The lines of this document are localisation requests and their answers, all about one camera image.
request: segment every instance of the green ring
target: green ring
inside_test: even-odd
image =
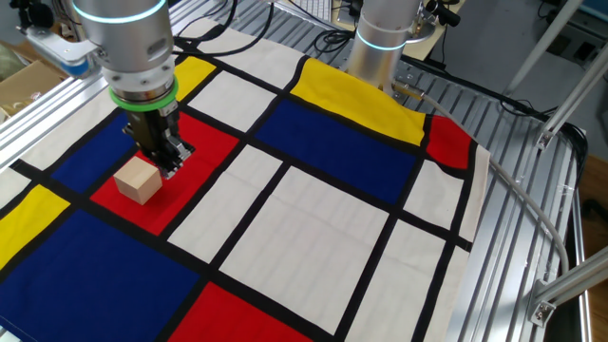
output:
[[[179,88],[180,88],[180,85],[178,84],[178,78],[175,77],[175,75],[173,75],[173,90],[171,90],[169,95],[165,96],[162,100],[152,103],[152,104],[130,104],[128,102],[125,102],[125,101],[119,99],[119,97],[116,96],[116,94],[114,94],[114,91],[112,91],[112,87],[110,87],[109,90],[110,90],[110,98],[112,98],[112,101],[114,101],[114,104],[118,105],[120,108],[122,108],[124,110],[143,113],[146,111],[157,110],[157,109],[163,108],[163,107],[171,104],[171,102],[173,102],[173,100],[175,100],[175,97],[178,94]]]

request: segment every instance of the workbench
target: workbench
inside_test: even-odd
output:
[[[213,0],[183,0],[170,10],[174,33],[188,22],[210,11]],[[302,51],[333,67],[341,67],[352,47],[320,55],[313,39],[331,24],[321,26],[296,9],[277,4],[265,38]],[[257,35],[267,19],[267,7],[257,0],[238,4],[231,28]],[[224,22],[230,8],[211,17]],[[558,136],[542,153],[534,147],[542,123],[512,116],[498,100],[435,74],[400,62],[397,78],[423,89],[450,110],[493,158],[528,191],[555,223],[564,237],[578,203],[574,191],[577,163],[569,142]],[[106,91],[101,75],[85,80],[67,79],[41,100],[0,126],[0,170],[4,169],[72,113]],[[395,95],[403,106],[433,113],[430,104]],[[581,251],[580,225],[575,224],[575,242]],[[552,281],[558,275],[559,258],[551,238],[537,227],[536,219],[522,207],[521,200],[490,170],[480,224],[468,260],[457,306],[447,332],[449,341],[542,341],[544,330],[525,317],[527,296],[537,279]],[[581,330],[587,331],[586,296],[580,298]]]

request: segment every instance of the blue square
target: blue square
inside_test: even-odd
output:
[[[198,279],[77,211],[0,283],[0,325],[25,341],[153,341]]]
[[[410,154],[289,100],[277,106],[256,138],[388,203],[397,201],[416,162]]]
[[[52,177],[70,189],[84,193],[107,169],[135,146],[133,139],[123,133],[126,124],[127,118],[123,112],[64,161]]]

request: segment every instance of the wooden block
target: wooden block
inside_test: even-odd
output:
[[[121,194],[141,205],[162,186],[159,169],[137,157],[133,157],[114,174],[114,181]]]

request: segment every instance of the cloth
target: cloth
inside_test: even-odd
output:
[[[0,325],[25,341],[443,340],[488,152],[266,40],[176,63],[197,150],[145,205],[112,179],[143,156],[106,92],[0,174]]]

